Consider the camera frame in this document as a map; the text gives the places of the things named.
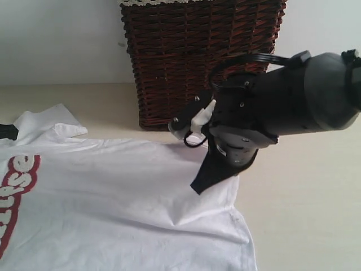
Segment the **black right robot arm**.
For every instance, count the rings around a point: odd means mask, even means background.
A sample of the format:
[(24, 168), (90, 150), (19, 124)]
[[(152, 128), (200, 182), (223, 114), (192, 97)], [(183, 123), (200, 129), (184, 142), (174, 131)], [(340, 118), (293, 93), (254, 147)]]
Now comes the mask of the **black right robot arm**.
[(291, 58), (237, 56), (209, 75), (215, 109), (202, 132), (208, 152), (192, 189), (206, 189), (248, 169), (281, 136), (344, 130), (360, 114), (356, 50)]

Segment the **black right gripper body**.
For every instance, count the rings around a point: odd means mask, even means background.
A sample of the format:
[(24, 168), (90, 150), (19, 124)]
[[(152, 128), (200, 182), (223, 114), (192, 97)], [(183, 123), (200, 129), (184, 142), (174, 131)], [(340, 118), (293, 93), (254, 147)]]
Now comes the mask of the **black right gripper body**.
[(251, 165), (260, 149), (275, 145), (279, 133), (261, 124), (210, 124), (207, 165), (241, 169)]

